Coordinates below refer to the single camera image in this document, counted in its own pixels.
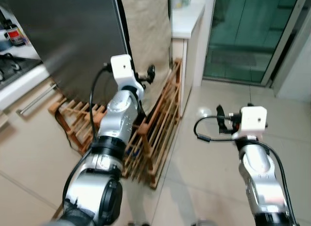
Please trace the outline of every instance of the cabinet handle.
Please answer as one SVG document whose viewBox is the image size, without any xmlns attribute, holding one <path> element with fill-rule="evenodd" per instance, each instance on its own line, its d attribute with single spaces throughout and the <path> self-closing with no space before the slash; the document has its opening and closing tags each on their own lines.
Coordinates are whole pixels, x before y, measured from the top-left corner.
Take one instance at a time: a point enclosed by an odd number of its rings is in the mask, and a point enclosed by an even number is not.
<svg viewBox="0 0 311 226">
<path fill-rule="evenodd" d="M 22 116 L 28 109 L 30 109 L 32 106 L 34 106 L 34 104 L 36 104 L 38 101 L 40 101 L 46 94 L 48 94 L 50 91 L 52 91 L 56 86 L 57 86 L 57 84 L 51 85 L 47 90 L 45 90 L 45 92 L 43 92 L 41 95 L 39 95 L 37 98 L 35 98 L 32 102 L 30 102 L 29 105 L 27 105 L 23 109 L 16 110 L 16 113 L 18 115 Z"/>
</svg>

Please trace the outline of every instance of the stainless steel refrigerator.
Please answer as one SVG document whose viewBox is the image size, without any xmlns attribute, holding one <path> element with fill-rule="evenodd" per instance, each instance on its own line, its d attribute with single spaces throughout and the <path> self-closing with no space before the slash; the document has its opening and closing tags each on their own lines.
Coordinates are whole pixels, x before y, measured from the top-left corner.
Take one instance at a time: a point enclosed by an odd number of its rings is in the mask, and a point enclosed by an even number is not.
<svg viewBox="0 0 311 226">
<path fill-rule="evenodd" d="M 6 0 L 48 72 L 68 99 L 88 102 L 92 81 L 110 57 L 130 54 L 121 0 Z M 112 73 L 98 80 L 94 103 L 117 91 Z"/>
</svg>

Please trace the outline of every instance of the bottle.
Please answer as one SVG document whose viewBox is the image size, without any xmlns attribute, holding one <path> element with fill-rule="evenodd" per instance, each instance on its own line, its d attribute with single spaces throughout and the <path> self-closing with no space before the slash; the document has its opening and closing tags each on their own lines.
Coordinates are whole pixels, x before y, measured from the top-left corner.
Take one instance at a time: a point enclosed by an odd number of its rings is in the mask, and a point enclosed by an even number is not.
<svg viewBox="0 0 311 226">
<path fill-rule="evenodd" d="M 10 40 L 14 46 L 25 45 L 25 38 L 16 24 L 13 24 L 10 19 L 7 19 L 3 26 L 8 32 Z"/>
</svg>

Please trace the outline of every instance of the glass door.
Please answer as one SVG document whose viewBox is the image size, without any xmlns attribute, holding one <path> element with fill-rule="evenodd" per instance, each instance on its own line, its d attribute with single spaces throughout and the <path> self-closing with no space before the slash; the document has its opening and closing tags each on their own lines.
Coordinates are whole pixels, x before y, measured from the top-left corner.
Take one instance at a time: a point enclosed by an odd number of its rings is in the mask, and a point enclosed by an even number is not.
<svg viewBox="0 0 311 226">
<path fill-rule="evenodd" d="M 266 85 L 304 0 L 216 0 L 204 78 Z"/>
</svg>

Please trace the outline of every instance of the gas stove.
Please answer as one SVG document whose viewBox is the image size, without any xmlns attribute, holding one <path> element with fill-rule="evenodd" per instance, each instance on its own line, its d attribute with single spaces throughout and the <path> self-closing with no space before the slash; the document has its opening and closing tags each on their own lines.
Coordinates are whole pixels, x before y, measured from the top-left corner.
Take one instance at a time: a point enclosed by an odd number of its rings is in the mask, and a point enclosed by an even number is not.
<svg viewBox="0 0 311 226">
<path fill-rule="evenodd" d="M 10 53 L 0 55 L 0 90 L 41 63 L 41 60 L 14 57 Z"/>
</svg>

